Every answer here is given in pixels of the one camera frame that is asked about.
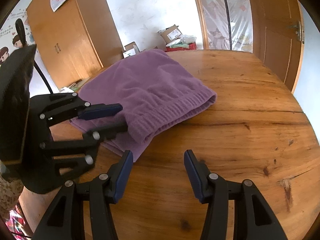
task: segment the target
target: cartoon wall sticker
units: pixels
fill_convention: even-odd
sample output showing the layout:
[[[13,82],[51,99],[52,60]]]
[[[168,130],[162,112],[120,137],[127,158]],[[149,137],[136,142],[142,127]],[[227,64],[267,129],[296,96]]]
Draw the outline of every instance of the cartoon wall sticker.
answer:
[[[22,43],[19,35],[14,36],[14,38],[12,39],[12,44],[16,48],[22,48]]]
[[[0,64],[5,62],[5,60],[9,57],[9,49],[8,47],[3,47],[0,49]]]

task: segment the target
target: red crate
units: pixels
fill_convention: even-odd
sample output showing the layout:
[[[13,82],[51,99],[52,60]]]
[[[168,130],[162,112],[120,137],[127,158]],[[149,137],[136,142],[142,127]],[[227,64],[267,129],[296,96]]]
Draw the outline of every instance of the red crate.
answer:
[[[166,48],[167,48],[166,52],[178,51],[178,50],[195,50],[195,49],[197,49],[197,45],[196,45],[195,42],[193,42],[193,43],[189,44],[189,48],[188,49],[187,48],[173,48],[173,49],[171,49],[170,47],[166,47]]]

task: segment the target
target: purple garment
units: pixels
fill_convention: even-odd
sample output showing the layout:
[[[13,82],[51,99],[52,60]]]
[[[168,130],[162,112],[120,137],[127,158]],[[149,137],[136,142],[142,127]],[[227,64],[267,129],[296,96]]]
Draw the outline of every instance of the purple garment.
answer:
[[[217,94],[165,52],[152,49],[116,62],[86,83],[79,97],[91,104],[123,106],[113,117],[73,118],[71,124],[85,132],[126,120],[128,131],[103,145],[119,155],[131,150],[136,161],[154,136],[204,111]]]

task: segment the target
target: white wall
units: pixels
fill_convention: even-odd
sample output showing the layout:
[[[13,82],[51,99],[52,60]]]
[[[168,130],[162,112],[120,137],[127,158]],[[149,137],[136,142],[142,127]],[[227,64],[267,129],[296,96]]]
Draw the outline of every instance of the white wall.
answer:
[[[133,41],[140,50],[157,46],[165,49],[165,42],[157,33],[174,24],[183,34],[197,37],[203,48],[202,33],[195,0],[107,0],[122,44]]]
[[[320,33],[303,7],[302,11],[305,44],[301,72],[293,95],[308,117],[320,141]]]
[[[9,54],[11,54],[15,49],[17,49],[16,47],[13,46],[12,39],[17,34],[15,29],[15,21],[18,18],[21,18],[25,25],[27,43],[35,44],[35,41],[30,31],[30,26],[28,24],[27,12],[26,12],[26,9],[31,1],[32,0],[20,0],[12,10],[11,14],[9,15],[9,17],[7,18],[7,20],[5,21],[4,25],[0,30],[0,49],[3,47],[7,47],[9,50]],[[53,92],[54,93],[59,92],[58,88],[52,81],[49,73],[47,72],[38,51],[35,56],[35,61],[37,62],[38,66],[44,73],[44,76],[48,80]],[[40,75],[35,69],[33,71],[33,77],[32,77],[29,89],[30,89],[30,97],[35,95],[40,95],[40,94],[49,94],[49,90],[47,89],[46,85],[44,84]]]

